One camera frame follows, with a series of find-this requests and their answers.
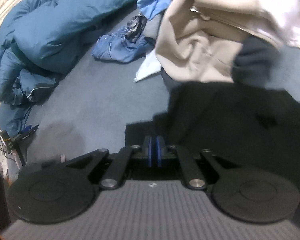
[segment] gray ridged surface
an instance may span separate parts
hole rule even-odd
[[[18,220],[6,240],[300,240],[289,221],[251,225],[218,211],[202,191],[180,181],[127,181],[104,191],[84,214],[55,225]]]

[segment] plaid shirt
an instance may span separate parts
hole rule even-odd
[[[127,22],[126,28],[127,32],[125,33],[125,37],[130,42],[135,43],[141,33],[143,32],[143,29],[145,28],[147,23],[147,18],[142,16],[141,13],[139,13],[137,16],[133,17],[130,21]]]

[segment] tan garment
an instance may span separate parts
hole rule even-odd
[[[177,81],[232,82],[231,66],[249,34],[283,45],[260,14],[258,0],[173,0],[159,30],[157,59]]]

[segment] blue duvet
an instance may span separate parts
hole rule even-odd
[[[134,0],[23,0],[0,27],[0,128],[23,129],[29,109],[46,98],[82,52],[82,37]]]

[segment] folded blue jeans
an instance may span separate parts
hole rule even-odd
[[[154,48],[154,40],[142,33],[138,34],[139,38],[135,42],[128,39],[126,34],[129,30],[130,27],[125,25],[114,33],[101,36],[93,48],[93,57],[128,63]]]

